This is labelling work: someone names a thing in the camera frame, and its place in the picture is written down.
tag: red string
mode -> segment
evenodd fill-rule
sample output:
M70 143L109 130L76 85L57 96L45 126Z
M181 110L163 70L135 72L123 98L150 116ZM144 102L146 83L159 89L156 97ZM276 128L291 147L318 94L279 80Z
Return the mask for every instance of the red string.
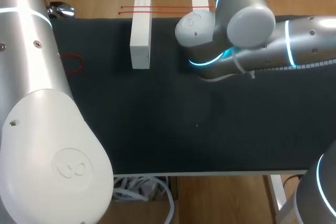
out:
M215 8L215 6L120 6L123 8L139 8L139 7L152 7L152 8Z
M188 13L183 13L183 12L154 12L154 11L129 11L129 12L118 12L118 14L123 14L123 13L163 13L163 14L188 14Z
M73 73L77 73L79 72L80 70L82 70L82 68L84 67L84 60L83 58L81 57L81 55L79 54L65 54L65 55L62 55L61 56L61 59L69 59L69 58L77 58L77 59L80 59L81 61L81 64L78 68L76 68L75 70L69 70L69 71L66 71L67 74L73 74Z

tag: white block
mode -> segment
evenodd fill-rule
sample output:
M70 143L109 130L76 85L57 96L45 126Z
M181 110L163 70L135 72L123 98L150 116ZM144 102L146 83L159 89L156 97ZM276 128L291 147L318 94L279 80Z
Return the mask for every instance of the white block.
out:
M151 0L134 0L134 6L151 6ZM135 12L149 12L150 7L134 8ZM152 14L134 13L130 50L133 69L149 69L151 60Z
M192 0L193 10L210 10L209 7L201 7L198 6L209 6L209 0Z

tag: screw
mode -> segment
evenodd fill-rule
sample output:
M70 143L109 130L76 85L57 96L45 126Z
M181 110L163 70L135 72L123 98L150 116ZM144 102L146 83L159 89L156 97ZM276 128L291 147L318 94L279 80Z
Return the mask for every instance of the screw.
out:
M0 52L6 50L6 44L5 43L0 43Z
M42 44L41 44L40 41L35 40L35 41L34 41L34 46L37 47L37 48L41 48L41 47L42 47Z

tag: wooden floor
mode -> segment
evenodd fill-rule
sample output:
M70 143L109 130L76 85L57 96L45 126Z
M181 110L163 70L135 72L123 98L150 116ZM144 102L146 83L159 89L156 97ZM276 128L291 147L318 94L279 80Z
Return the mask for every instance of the wooden floor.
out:
M134 0L51 0L68 2L76 8L78 18L125 18L120 6ZM268 3L276 15L336 15L336 0L274 0ZM191 5L191 0L152 0L152 5ZM170 17L181 15L154 15ZM286 184L287 196L298 183ZM163 223L169 204L156 202L111 203L100 224ZM262 176L181 177L179 198L175 202L172 223L190 224L269 224L274 222Z

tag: black fabric surface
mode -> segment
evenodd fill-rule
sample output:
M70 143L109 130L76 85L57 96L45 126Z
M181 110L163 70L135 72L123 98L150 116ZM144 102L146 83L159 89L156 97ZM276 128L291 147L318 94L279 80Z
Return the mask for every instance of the black fabric surface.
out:
M177 22L153 19L151 69L132 70L130 19L52 21L60 53L84 59L68 81L116 174L307 169L335 140L336 66L206 82Z

